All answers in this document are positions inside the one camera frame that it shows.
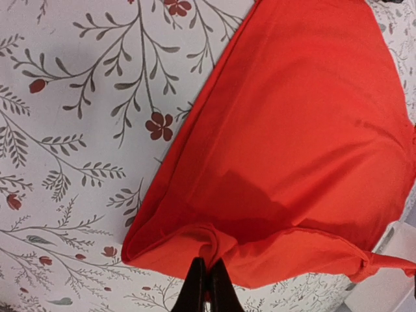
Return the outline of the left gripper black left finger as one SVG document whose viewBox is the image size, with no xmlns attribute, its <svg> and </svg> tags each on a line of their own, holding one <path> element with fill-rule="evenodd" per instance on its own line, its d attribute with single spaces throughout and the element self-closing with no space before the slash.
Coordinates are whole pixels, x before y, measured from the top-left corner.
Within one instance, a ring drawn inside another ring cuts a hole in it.
<svg viewBox="0 0 416 312">
<path fill-rule="evenodd" d="M 201 257 L 192 260 L 171 312 L 202 312 L 205 304 L 207 271 Z"/>
</svg>

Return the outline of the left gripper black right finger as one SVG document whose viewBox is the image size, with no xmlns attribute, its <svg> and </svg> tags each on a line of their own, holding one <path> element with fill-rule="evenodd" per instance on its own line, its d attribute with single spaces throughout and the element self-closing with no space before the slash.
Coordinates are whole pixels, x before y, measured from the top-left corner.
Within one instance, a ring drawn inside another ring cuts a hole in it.
<svg viewBox="0 0 416 312">
<path fill-rule="evenodd" d="M 244 312 L 222 259 L 209 272 L 209 293 L 211 311 Z"/>
</svg>

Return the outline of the red garment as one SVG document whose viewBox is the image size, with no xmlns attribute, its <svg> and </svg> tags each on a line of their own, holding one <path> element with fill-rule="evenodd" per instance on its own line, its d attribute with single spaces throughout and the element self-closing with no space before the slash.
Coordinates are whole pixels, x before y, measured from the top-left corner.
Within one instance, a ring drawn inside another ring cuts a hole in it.
<svg viewBox="0 0 416 312">
<path fill-rule="evenodd" d="M 222 259 L 256 289 L 360 282 L 415 181 L 415 130 L 364 1 L 258 1 L 155 175 L 122 261 L 184 278 Z"/>
</svg>

